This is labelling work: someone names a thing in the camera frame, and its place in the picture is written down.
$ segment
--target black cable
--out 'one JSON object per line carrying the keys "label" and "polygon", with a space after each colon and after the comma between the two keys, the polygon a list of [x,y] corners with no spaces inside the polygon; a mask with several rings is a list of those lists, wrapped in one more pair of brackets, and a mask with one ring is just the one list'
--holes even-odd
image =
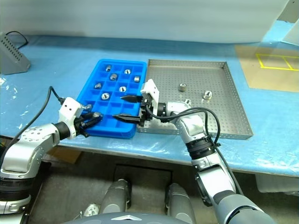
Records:
{"label": "black cable", "polygon": [[27,45],[29,43],[27,38],[23,34],[21,34],[19,31],[15,31],[15,30],[9,31],[9,32],[6,33],[6,35],[11,34],[11,33],[18,33],[19,35],[21,35],[25,39],[25,43],[23,43],[21,46],[19,46],[18,49],[24,47],[25,45]]}
{"label": "black cable", "polygon": [[48,89],[48,94],[47,94],[47,97],[46,97],[46,100],[43,104],[43,106],[41,107],[41,109],[39,110],[39,112],[33,117],[33,119],[28,122],[28,124],[22,129],[20,130],[17,135],[10,141],[10,143],[8,144],[8,146],[6,147],[6,149],[3,151],[2,153],[2,156],[1,156],[1,159],[0,159],[0,166],[2,166],[2,163],[3,163],[3,160],[4,160],[4,156],[6,154],[6,152],[8,151],[8,149],[17,141],[17,139],[19,138],[19,136],[27,129],[29,128],[33,122],[35,122],[35,120],[41,115],[41,113],[44,111],[44,109],[46,108],[47,104],[48,104],[48,101],[50,99],[50,96],[51,96],[51,92],[54,93],[55,97],[59,100],[60,104],[63,104],[63,100],[64,98],[61,98],[57,95],[57,93],[55,92],[54,88],[52,86],[49,87]]}
{"label": "black cable", "polygon": [[[219,136],[220,136],[220,122],[219,122],[219,119],[218,119],[217,115],[216,115],[212,110],[210,110],[210,109],[208,109],[208,108],[204,108],[204,107],[192,107],[192,108],[189,108],[189,109],[187,109],[187,110],[182,111],[182,112],[179,113],[179,114],[172,115],[172,116],[167,116],[167,117],[162,117],[162,116],[154,115],[153,112],[150,110],[150,108],[149,108],[148,105],[146,105],[145,108],[146,108],[147,112],[148,112],[151,116],[153,116],[153,117],[156,118],[156,119],[160,119],[160,120],[161,120],[161,119],[164,119],[164,120],[172,120],[172,119],[179,118],[179,117],[186,116],[186,115],[190,115],[190,114],[193,114],[193,113],[198,113],[198,112],[204,112],[204,111],[206,111],[206,112],[205,112],[205,129],[206,129],[206,134],[207,134],[207,135],[209,135],[209,131],[208,131],[208,128],[207,128],[207,111],[208,111],[208,112],[210,112],[210,113],[214,116],[214,118],[215,118],[215,120],[216,120],[216,123],[217,123],[217,134],[216,134],[216,138],[215,138],[215,141],[214,141],[214,144],[215,144],[215,145],[217,144],[217,141],[218,141]],[[222,161],[224,162],[225,166],[227,167],[227,170],[228,170],[229,174],[231,175],[231,177],[232,177],[232,179],[233,179],[233,181],[234,181],[234,183],[235,183],[236,189],[238,190],[239,194],[240,194],[240,195],[244,195],[244,194],[243,194],[243,191],[242,191],[242,189],[241,189],[241,187],[240,187],[239,182],[237,181],[237,179],[236,179],[234,173],[233,173],[232,170],[230,169],[228,163],[226,162],[224,156],[222,155],[222,153],[221,153],[220,150],[218,149],[217,145],[216,145],[215,148],[216,148],[217,153],[218,153],[219,156],[221,157]]]}

